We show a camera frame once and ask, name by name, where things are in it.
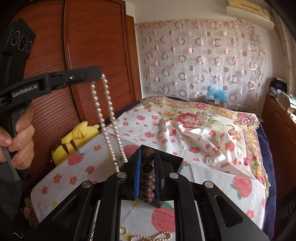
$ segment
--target wooden wardrobe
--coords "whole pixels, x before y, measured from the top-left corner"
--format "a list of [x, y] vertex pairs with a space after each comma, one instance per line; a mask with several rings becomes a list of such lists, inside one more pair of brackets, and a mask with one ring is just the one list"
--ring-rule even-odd
[[[130, 51], [135, 43], [128, 42], [133, 39], [134, 29], [126, 26], [124, 1], [35, 0], [15, 19], [19, 17], [36, 33], [24, 78], [97, 65], [109, 81], [114, 112], [140, 99], [136, 49]], [[106, 119], [109, 116], [101, 82], [96, 91]], [[35, 157], [23, 188], [54, 168], [51, 150], [75, 125], [81, 121], [98, 123], [89, 83], [36, 98], [31, 106], [35, 113]]]

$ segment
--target floral blanket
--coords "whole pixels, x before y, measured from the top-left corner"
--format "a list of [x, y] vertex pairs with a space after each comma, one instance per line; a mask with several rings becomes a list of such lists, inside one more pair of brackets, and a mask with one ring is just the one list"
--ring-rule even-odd
[[[143, 99], [116, 121], [127, 157], [141, 144], [183, 157], [182, 175], [196, 183], [212, 181], [262, 228], [270, 184], [262, 164], [255, 131], [259, 122], [254, 114], [154, 96]], [[107, 129], [115, 147], [113, 130], [110, 126]], [[119, 159], [119, 151], [114, 151]], [[114, 171], [103, 135], [98, 135], [32, 190], [38, 220], [84, 180], [104, 181]], [[165, 202], [160, 209], [141, 200], [122, 202], [120, 225], [127, 234], [120, 239], [129, 240], [131, 235], [153, 237], [166, 231], [172, 232], [175, 240], [173, 210], [173, 202]]]

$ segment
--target pearl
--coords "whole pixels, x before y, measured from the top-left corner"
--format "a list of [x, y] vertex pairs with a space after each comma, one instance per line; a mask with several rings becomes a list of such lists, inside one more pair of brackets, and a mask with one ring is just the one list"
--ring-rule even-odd
[[95, 90], [91, 90], [92, 95], [97, 95], [97, 92]]

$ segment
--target wooden dresser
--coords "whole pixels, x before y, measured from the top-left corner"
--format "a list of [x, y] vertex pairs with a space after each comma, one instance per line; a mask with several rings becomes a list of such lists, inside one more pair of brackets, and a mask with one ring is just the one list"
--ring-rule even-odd
[[296, 124], [269, 96], [265, 98], [262, 119], [273, 156], [276, 198], [280, 200], [296, 186]]

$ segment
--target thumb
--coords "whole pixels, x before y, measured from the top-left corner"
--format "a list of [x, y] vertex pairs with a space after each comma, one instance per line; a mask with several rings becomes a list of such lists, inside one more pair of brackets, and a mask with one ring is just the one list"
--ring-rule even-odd
[[12, 139], [10, 135], [0, 127], [0, 146], [9, 147], [11, 145]]

